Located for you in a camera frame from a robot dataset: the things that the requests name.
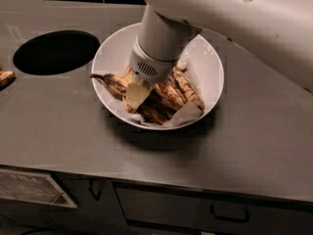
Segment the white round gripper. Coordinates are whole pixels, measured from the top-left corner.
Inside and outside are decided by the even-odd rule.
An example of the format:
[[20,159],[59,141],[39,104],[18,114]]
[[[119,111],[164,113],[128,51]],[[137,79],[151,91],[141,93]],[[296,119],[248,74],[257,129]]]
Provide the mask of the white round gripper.
[[131,51],[129,65],[136,73],[128,82],[126,106],[136,111],[149,97],[154,86],[165,80],[181,56],[180,39],[148,39],[138,35]]

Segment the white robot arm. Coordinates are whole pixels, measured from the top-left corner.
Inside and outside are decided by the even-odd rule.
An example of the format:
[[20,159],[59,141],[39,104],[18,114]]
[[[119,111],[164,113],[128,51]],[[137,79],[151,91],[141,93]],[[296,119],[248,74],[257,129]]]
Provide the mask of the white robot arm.
[[313,89],[313,0],[145,0],[126,102],[138,108],[203,29]]

